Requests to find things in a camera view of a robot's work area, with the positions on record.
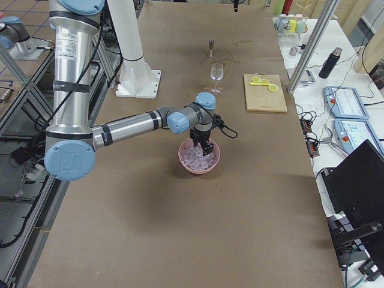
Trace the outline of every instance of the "pink bowl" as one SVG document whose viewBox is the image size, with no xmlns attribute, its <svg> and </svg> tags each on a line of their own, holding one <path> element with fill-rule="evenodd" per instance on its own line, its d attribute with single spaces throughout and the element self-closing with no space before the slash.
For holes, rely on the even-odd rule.
<svg viewBox="0 0 384 288">
<path fill-rule="evenodd" d="M 181 145 L 179 147 L 179 160 L 180 160 L 180 163 L 183 165 L 183 167 L 186 170 L 188 170 L 189 172 L 191 172 L 193 174 L 205 174 L 205 173 L 208 173 L 209 171 L 211 171 L 217 165 L 217 163 L 220 159 L 220 149 L 217 146 L 216 142 L 214 142 L 212 139 L 210 139 L 209 141 L 214 145 L 214 152 L 215 152 L 216 159 L 215 159 L 215 163 L 212 165 L 212 167 L 205 169 L 205 170 L 193 170 L 193 169 L 191 169 L 191 168 L 189 168 L 183 164 L 183 162 L 181 161 L 181 151 L 183 151 L 189 147 L 193 147 L 193 141 L 192 141 L 192 139 L 188 138 L 186 141 L 181 143 Z"/>
</svg>

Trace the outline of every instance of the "black water bottle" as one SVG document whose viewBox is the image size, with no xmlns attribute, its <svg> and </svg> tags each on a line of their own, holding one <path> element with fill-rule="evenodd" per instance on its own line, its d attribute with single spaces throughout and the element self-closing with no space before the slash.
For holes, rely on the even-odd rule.
<svg viewBox="0 0 384 288">
<path fill-rule="evenodd" d="M 335 50 L 329 54 L 328 59 L 324 62 L 323 68 L 319 73 L 319 77 L 328 78 L 332 69 L 335 67 L 337 61 L 340 59 L 342 48 L 336 47 Z"/>
</svg>

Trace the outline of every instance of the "blue control panel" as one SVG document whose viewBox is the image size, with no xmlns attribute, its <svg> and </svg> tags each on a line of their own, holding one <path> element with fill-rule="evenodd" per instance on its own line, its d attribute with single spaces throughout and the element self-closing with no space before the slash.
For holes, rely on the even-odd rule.
<svg viewBox="0 0 384 288">
<path fill-rule="evenodd" d="M 329 110 L 336 118 L 369 119 L 356 88 L 327 86 L 323 93 Z"/>
<path fill-rule="evenodd" d="M 384 155 L 383 146 L 368 120 L 335 119 L 334 128 L 341 146 L 348 154 L 368 139 Z"/>
</svg>

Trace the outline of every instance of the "white table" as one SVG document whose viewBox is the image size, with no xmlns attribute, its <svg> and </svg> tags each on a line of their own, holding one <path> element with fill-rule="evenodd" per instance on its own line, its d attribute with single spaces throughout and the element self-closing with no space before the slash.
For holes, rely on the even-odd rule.
<svg viewBox="0 0 384 288">
<path fill-rule="evenodd" d="M 315 19 L 307 20 L 309 33 L 313 31 L 316 21 L 317 20 Z M 293 46 L 301 45 L 301 40 L 299 38 L 280 37 L 279 43 L 281 54 L 284 57 L 285 67 L 293 68 L 298 63 L 301 54 L 297 53 L 296 56 L 290 56 L 289 50 Z M 313 65 L 322 65 L 335 47 L 340 47 L 343 49 L 339 62 L 349 59 L 352 55 L 356 53 L 337 21 L 332 20 L 330 21 L 326 31 L 324 32 L 323 37 L 320 40 L 320 43 L 317 46 L 317 49 L 307 66 L 311 67 Z M 360 93 L 360 95 L 368 97 L 373 96 L 368 88 L 368 84 L 371 82 L 371 78 L 369 77 L 369 75 L 358 74 L 354 71 L 353 67 L 350 69 L 356 59 L 357 57 L 353 57 L 351 60 L 337 65 L 327 79 L 322 79 L 319 77 L 321 67 L 311 68 L 310 70 L 316 78 L 316 84 L 314 86 L 306 88 L 297 88 L 294 93 L 296 103 L 300 105 L 304 111 L 312 110 L 315 111 L 317 114 L 322 114 L 324 112 L 322 89 L 325 86 L 340 86 L 341 84 L 342 86 L 346 87 L 355 87 Z M 345 78 L 345 81 L 343 83 L 344 77 L 349 69 L 350 71 L 348 72 L 347 77 Z M 374 97 L 363 98 L 363 102 L 375 103 L 383 101 L 381 93 L 373 83 L 371 83 L 370 88 L 373 91 Z M 384 122 L 384 103 L 374 106 L 366 106 L 366 108 L 370 115 L 369 121 L 373 126 L 377 136 L 380 139 L 384 138 L 384 126 L 382 125 L 382 123 Z M 322 133 L 322 127 L 328 117 L 329 109 L 326 109 L 325 113 L 321 117 L 318 117 L 312 126 L 312 130 L 317 134 L 319 138 Z M 330 117 L 328 119 L 327 126 L 329 128 L 332 128 L 333 130 L 332 120 L 333 117 Z M 322 137 L 325 136 L 328 136 L 326 131 L 324 131 Z M 333 141 L 337 142 L 337 138 L 335 137 L 335 131 Z M 344 160 L 344 157 L 338 151 L 336 151 L 334 148 L 327 144 L 321 144 L 319 152 L 320 156 L 314 158 L 313 171 L 315 175 L 324 167 L 336 167 Z M 317 177 L 317 187 L 322 198 L 324 212 L 326 216 L 329 217 L 331 215 L 334 215 L 332 203 L 328 197 L 321 176 Z M 352 266 L 350 266 L 348 270 L 348 287 L 352 287 L 362 277 L 362 274 L 358 271 L 358 267 L 363 262 L 364 261 L 356 262 Z M 358 287 L 382 288 L 384 287 L 384 277 L 380 276 L 375 282 L 364 281 Z"/>
</svg>

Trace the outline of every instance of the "computer monitor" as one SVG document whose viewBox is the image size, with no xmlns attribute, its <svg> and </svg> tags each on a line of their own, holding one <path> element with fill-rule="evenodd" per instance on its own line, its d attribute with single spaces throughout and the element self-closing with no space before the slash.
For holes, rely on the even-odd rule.
<svg viewBox="0 0 384 288">
<path fill-rule="evenodd" d="M 384 158 L 369 140 L 323 179 L 335 212 L 343 211 L 354 229 L 374 221 L 384 225 Z M 384 275 L 384 232 L 360 240 Z"/>
</svg>

